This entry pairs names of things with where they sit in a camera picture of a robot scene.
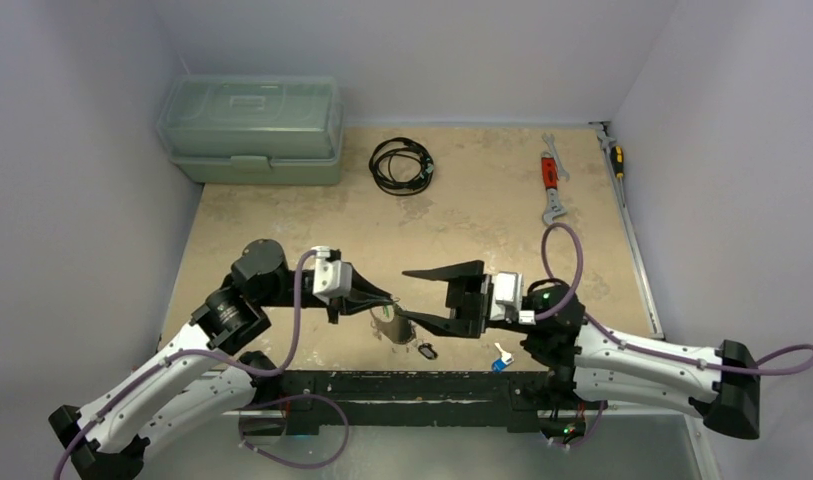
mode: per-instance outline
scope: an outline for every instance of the white wall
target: white wall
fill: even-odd
[[[813,342],[813,0],[681,1],[613,133],[669,338]],[[813,370],[763,385],[724,477],[813,479]]]
[[[178,73],[146,0],[0,0],[0,478],[154,349],[199,195],[153,130]]]
[[[611,118],[675,0],[154,0],[194,72],[332,74],[353,122]]]

